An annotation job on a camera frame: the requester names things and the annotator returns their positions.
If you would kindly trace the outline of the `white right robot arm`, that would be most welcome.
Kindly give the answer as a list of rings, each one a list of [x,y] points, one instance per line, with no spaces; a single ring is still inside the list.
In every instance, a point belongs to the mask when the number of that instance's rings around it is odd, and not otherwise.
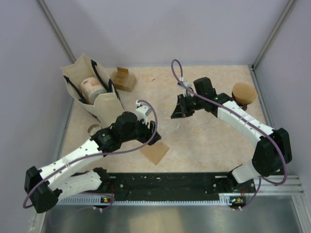
[[[183,94],[177,96],[177,105],[172,119],[192,116],[195,111],[205,110],[234,127],[254,146],[253,158],[233,169],[227,179],[232,192],[240,191],[245,182],[256,177],[269,177],[292,161],[288,132],[267,126],[245,112],[232,97],[217,94],[207,77],[197,79],[193,84],[178,78]]]

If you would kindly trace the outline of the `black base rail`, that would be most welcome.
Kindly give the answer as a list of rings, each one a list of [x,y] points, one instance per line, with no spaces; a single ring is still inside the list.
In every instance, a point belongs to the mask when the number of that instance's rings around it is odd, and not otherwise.
[[[220,193],[254,193],[252,183],[238,184],[226,172],[110,173],[102,191],[116,201],[205,201]]]

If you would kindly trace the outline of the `cream canvas tote bag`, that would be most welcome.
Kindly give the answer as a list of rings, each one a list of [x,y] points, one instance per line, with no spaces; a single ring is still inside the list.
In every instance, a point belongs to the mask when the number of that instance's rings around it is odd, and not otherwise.
[[[62,67],[68,93],[102,127],[108,127],[124,112],[117,89],[106,69],[82,54],[72,65]]]

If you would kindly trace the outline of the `aluminium frame post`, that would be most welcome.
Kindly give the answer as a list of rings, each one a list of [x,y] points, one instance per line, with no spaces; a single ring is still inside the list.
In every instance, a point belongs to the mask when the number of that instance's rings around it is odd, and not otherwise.
[[[276,39],[277,35],[279,34],[281,28],[285,24],[287,18],[293,11],[295,5],[297,4],[297,0],[288,0],[286,1],[286,5],[282,10],[280,16],[278,17],[276,23],[274,24],[272,30],[270,31],[266,41],[264,42],[262,48],[260,49],[255,61],[251,65],[252,70],[255,72],[258,66],[260,65],[261,61],[263,60],[264,56],[268,52],[269,48],[273,44],[274,40]]]
[[[70,46],[68,45],[61,29],[59,28],[56,20],[54,19],[48,5],[46,4],[46,2],[44,0],[36,0],[36,3],[38,4],[38,6],[40,7],[44,17],[46,18],[46,20],[48,21],[56,39],[58,40],[59,44],[61,45],[65,55],[67,56],[67,58],[69,59],[69,61],[73,64],[76,61],[76,57],[73,54]]]

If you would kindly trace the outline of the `brown paper filter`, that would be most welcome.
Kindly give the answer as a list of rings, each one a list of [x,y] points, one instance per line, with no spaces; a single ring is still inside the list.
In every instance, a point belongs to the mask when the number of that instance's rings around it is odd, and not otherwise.
[[[241,104],[252,104],[258,98],[256,89],[247,83],[236,83],[232,95]]]
[[[139,151],[154,165],[157,165],[161,159],[169,151],[169,147],[161,142],[155,143],[151,146],[147,145],[141,148]]]

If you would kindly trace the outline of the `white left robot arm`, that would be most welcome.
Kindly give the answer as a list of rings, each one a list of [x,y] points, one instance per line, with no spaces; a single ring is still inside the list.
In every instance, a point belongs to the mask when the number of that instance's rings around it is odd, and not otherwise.
[[[108,155],[121,154],[119,149],[125,142],[136,140],[142,146],[153,145],[161,139],[157,127],[157,118],[146,123],[134,113],[124,112],[115,123],[98,130],[70,154],[50,165],[29,168],[23,208],[34,207],[37,213],[44,213],[64,198],[88,192],[113,198],[112,182],[105,169],[97,167],[82,173],[80,169]]]

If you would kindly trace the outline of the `brown cardboard box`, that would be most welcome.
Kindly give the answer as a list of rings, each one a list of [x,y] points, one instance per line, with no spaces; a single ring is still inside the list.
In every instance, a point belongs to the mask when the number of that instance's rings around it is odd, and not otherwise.
[[[133,92],[137,84],[136,76],[122,67],[117,67],[117,70],[112,73],[111,79],[116,89],[126,92]]]

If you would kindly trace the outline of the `clear plastic cup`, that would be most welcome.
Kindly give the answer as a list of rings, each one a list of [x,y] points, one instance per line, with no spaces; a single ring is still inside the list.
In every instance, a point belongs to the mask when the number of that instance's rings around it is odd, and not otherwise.
[[[159,131],[163,137],[174,133],[180,125],[179,119],[171,119],[171,113],[161,113],[159,117]]]

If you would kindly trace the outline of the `left aluminium frame post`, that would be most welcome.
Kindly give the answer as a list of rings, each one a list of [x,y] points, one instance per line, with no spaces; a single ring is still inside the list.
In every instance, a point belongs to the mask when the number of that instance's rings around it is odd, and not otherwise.
[[[67,58],[69,59],[69,61],[73,64],[76,61],[76,57],[73,54],[70,46],[68,45],[61,29],[59,28],[56,20],[54,19],[48,5],[46,4],[46,2],[44,0],[36,0],[36,3],[38,4],[38,6],[40,7],[44,17],[46,18],[46,20],[48,21],[56,39],[58,40],[59,44],[61,45],[65,55],[67,56]]]

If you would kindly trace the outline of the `right aluminium frame post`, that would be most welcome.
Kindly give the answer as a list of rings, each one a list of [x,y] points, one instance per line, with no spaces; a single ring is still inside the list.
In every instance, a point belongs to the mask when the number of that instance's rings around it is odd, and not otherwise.
[[[255,61],[251,65],[252,70],[255,72],[258,66],[260,65],[261,61],[263,60],[264,56],[268,52],[269,48],[273,44],[274,40],[276,39],[277,35],[279,34],[281,28],[285,24],[287,18],[293,11],[295,5],[297,4],[297,0],[288,0],[286,1],[286,5],[282,10],[280,16],[278,17],[276,23],[274,24],[272,30],[270,31],[266,41],[264,42],[262,48],[260,49]]]

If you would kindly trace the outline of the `amber glass coffee dripper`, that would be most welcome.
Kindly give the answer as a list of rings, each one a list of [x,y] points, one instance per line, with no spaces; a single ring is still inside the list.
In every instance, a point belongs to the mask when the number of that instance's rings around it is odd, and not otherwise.
[[[244,110],[247,110],[247,106],[249,105],[249,99],[245,96],[245,94],[239,94],[232,92],[233,100]]]

